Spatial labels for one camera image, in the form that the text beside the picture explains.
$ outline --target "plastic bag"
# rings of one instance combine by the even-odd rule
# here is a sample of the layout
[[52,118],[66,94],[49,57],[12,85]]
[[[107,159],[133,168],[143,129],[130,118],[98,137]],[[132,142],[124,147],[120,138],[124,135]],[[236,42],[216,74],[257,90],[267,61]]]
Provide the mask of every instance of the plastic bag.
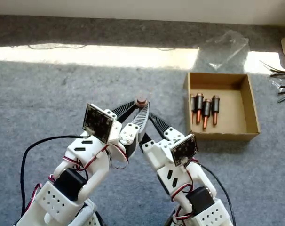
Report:
[[249,39],[242,34],[229,30],[224,35],[211,38],[198,46],[198,58],[218,70],[231,60],[246,45]]

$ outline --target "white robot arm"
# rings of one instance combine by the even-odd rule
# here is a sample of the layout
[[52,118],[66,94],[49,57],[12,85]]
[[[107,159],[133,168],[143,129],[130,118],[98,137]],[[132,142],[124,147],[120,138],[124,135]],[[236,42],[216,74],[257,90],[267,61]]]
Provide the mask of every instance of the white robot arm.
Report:
[[[137,116],[122,129],[122,122],[137,108]],[[106,177],[111,160],[128,162],[144,136],[148,114],[147,101],[139,105],[132,101],[112,111],[88,104],[82,136],[90,136],[68,146],[50,181],[15,225],[103,225],[89,196]],[[84,170],[86,179],[78,173]]]
[[[166,225],[232,226],[215,187],[193,158],[198,152],[194,134],[184,136],[151,113],[150,119],[163,140],[156,143],[145,134],[142,152],[166,193],[179,203]],[[201,187],[195,189],[195,182]]]

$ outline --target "circuit board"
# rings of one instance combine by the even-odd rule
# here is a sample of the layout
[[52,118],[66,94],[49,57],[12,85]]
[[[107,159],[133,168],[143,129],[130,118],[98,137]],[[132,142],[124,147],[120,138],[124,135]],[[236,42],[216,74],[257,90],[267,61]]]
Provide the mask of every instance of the circuit board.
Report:
[[106,115],[97,107],[87,104],[83,130],[100,141],[107,143],[111,131],[113,118]]
[[183,164],[185,167],[193,159],[193,156],[198,153],[195,135],[183,140],[179,145],[171,149],[172,157],[175,166]]

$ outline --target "open cardboard box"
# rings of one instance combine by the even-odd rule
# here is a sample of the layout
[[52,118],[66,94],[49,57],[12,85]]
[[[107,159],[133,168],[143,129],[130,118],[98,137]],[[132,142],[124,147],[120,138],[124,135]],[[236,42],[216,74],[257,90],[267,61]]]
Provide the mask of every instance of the open cardboard box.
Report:
[[[193,131],[197,139],[251,140],[260,133],[250,78],[246,74],[188,73],[184,88],[187,132]],[[190,96],[202,93],[205,98],[220,97],[218,123],[213,126],[209,117],[207,128],[202,122],[192,123]]]

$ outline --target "black wire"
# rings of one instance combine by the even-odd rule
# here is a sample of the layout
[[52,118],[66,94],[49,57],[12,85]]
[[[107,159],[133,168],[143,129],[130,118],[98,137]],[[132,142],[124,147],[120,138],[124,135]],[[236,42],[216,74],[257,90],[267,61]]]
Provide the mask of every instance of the black wire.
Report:
[[87,173],[87,170],[85,169],[85,175],[86,175],[86,180],[88,180],[88,173]]
[[279,76],[279,75],[285,75],[285,72],[272,74],[272,75],[270,75],[270,77],[276,77],[276,76]]
[[22,210],[21,210],[21,216],[23,216],[24,211],[25,211],[25,191],[24,191],[24,167],[25,167],[25,159],[26,156],[28,154],[28,152],[34,148],[35,146],[49,141],[49,140],[55,140],[55,139],[61,139],[61,138],[88,138],[88,137],[83,137],[83,136],[76,136],[76,135],[65,135],[65,136],[57,136],[57,137],[49,137],[49,138],[45,138],[42,139],[40,141],[35,142],[34,144],[32,144],[31,146],[29,146],[25,152],[24,155],[22,157],[22,163],[21,163],[21,169],[20,169],[20,188],[21,188],[21,197],[22,197]]
[[229,208],[230,208],[230,213],[231,213],[231,218],[232,218],[233,226],[236,226],[237,224],[236,224],[235,214],[234,214],[234,212],[233,212],[232,204],[231,204],[231,201],[230,201],[230,198],[229,198],[229,196],[228,196],[228,194],[227,194],[226,189],[224,188],[224,186],[222,185],[222,183],[221,183],[221,181],[218,179],[218,177],[217,177],[212,171],[210,171],[208,168],[206,168],[205,166],[201,165],[200,163],[199,163],[199,165],[200,165],[203,169],[205,169],[207,172],[209,172],[209,173],[217,180],[218,184],[220,185],[220,187],[221,187],[222,190],[224,191],[225,196],[226,196],[227,201],[228,201],[228,204],[229,204]]

